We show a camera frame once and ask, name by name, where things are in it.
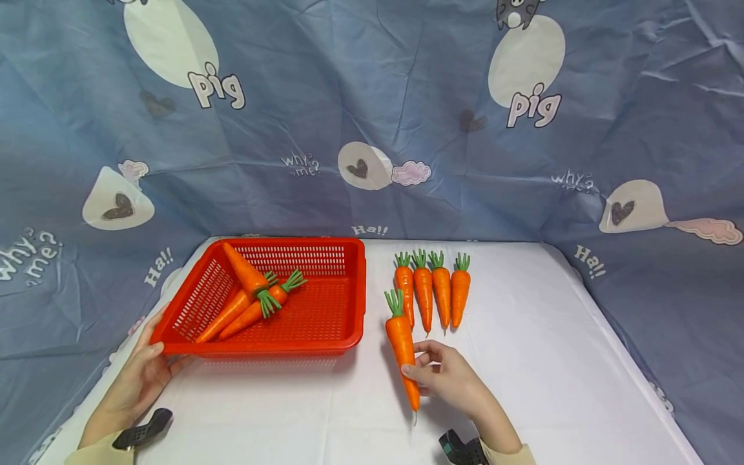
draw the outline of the blue fabric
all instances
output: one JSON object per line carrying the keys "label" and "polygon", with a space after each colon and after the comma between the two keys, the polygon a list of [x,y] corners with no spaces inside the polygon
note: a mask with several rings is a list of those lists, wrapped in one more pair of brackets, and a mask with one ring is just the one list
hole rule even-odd
{"label": "blue fabric", "polygon": [[744,4],[184,1],[0,3],[4,464],[242,233],[553,244],[738,464]]}

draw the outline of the white table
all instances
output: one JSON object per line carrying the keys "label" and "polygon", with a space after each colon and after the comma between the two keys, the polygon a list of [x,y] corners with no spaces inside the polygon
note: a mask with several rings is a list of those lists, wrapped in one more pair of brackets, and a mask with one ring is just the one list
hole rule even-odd
{"label": "white table", "polygon": [[[153,312],[175,294],[211,242],[195,253]],[[467,441],[476,432],[438,400],[422,400],[412,427],[383,327],[389,310],[382,293],[392,286],[394,253],[422,247],[444,250],[450,269],[457,252],[472,255],[463,324],[445,336],[435,310],[430,337],[470,360],[539,465],[702,465],[555,249],[394,240],[366,240],[365,245],[367,313],[355,350],[335,361],[198,361],[156,403],[171,409],[175,420],[167,435],[141,451],[138,463],[448,463],[439,436],[455,428]],[[414,339],[423,337],[417,323]],[[61,464],[74,448],[133,343],[121,348],[41,465]]]}

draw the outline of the toy carrot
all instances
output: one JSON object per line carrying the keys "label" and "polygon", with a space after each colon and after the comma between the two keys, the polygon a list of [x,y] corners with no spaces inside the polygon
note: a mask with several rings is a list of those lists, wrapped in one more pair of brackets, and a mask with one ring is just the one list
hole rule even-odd
{"label": "toy carrot", "polygon": [[247,261],[244,256],[239,254],[230,244],[222,243],[222,248],[225,249],[225,255],[228,256],[230,264],[235,270],[238,280],[241,286],[246,291],[247,295],[253,295],[261,304],[261,310],[264,315],[268,315],[269,312],[273,312],[274,308],[280,309],[281,305],[276,301],[275,298],[269,294],[269,280],[264,275],[258,272],[256,268]]}
{"label": "toy carrot", "polygon": [[434,282],[434,296],[437,299],[437,309],[439,310],[439,320],[447,334],[449,327],[449,314],[452,302],[452,288],[449,284],[449,270],[444,267],[444,252],[440,251],[439,256],[434,252],[429,253],[429,259],[432,261],[432,281]]}
{"label": "toy carrot", "polygon": [[423,329],[426,331],[426,337],[432,331],[432,310],[434,303],[432,297],[434,290],[432,288],[432,272],[426,268],[426,251],[419,249],[418,253],[414,250],[414,283],[416,284],[416,297],[419,301],[419,310],[421,310],[421,321]]}
{"label": "toy carrot", "polygon": [[[297,289],[299,286],[302,286],[306,282],[307,280],[303,278],[300,270],[296,269],[292,272],[291,275],[289,275],[289,278],[286,279],[284,284],[282,284],[281,286],[278,286],[276,284],[274,286],[271,286],[271,288],[269,289],[269,294],[271,294],[272,298],[276,299],[276,301],[279,303],[278,308],[281,308],[281,306],[284,305],[289,298],[289,291]],[[237,317],[235,321],[230,323],[224,330],[222,330],[222,332],[219,334],[219,340],[222,341],[223,339],[227,339],[230,336],[238,334],[240,331],[259,321],[261,317],[268,318],[269,314],[263,312],[259,301],[255,301],[253,304],[251,304],[250,307],[248,307],[245,312],[243,312],[242,315]]]}
{"label": "toy carrot", "polygon": [[410,268],[411,256],[408,252],[405,255],[400,252],[400,256],[395,254],[395,261],[398,265],[395,268],[395,286],[403,291],[403,313],[408,317],[412,331],[416,317],[414,315],[414,273]]}
{"label": "toy carrot", "polygon": [[[389,294],[386,292],[385,299],[393,313],[393,316],[385,322],[385,332],[388,334],[390,345],[393,346],[395,361],[398,364],[398,371],[400,371],[403,365],[416,365],[411,325],[408,323],[408,317],[403,313],[403,291],[398,289],[397,291],[392,290]],[[421,401],[418,384],[413,379],[403,376],[403,373],[400,374],[400,378],[403,380],[411,410],[418,411]]]}
{"label": "toy carrot", "polygon": [[[272,286],[277,283],[277,275],[274,272],[266,273],[264,276]],[[209,342],[215,339],[222,330],[235,321],[235,318],[245,312],[255,300],[256,298],[253,295],[246,294],[245,290],[241,289],[238,291],[235,297],[225,305],[225,308],[207,326],[207,329],[196,338],[196,342]]]}
{"label": "toy carrot", "polygon": [[470,291],[470,273],[467,271],[470,266],[470,256],[458,254],[455,260],[455,272],[452,273],[452,326],[459,327],[463,321],[465,312],[465,302]]}

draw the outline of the beige sleeve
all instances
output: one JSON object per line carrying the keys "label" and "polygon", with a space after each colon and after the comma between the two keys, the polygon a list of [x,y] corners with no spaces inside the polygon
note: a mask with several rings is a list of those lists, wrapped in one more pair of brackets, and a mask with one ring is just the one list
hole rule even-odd
{"label": "beige sleeve", "polygon": [[134,465],[134,449],[124,451],[112,446],[120,433],[116,432],[92,446],[72,452],[65,460],[65,465]]}
{"label": "beige sleeve", "polygon": [[511,455],[499,454],[486,446],[483,441],[481,441],[481,446],[483,446],[483,452],[486,454],[490,465],[536,465],[535,459],[532,457],[532,451],[527,444],[522,446],[521,451]]}

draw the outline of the plastic basket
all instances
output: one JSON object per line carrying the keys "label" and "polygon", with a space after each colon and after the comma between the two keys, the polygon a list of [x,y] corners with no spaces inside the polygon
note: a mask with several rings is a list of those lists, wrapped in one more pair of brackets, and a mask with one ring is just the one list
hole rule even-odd
{"label": "plastic basket", "polygon": [[362,339],[367,263],[358,239],[225,239],[261,272],[280,282],[295,268],[307,283],[292,291],[273,316],[225,341],[196,344],[240,284],[222,241],[209,246],[187,276],[155,329],[151,342],[165,354],[241,358],[338,356]]}

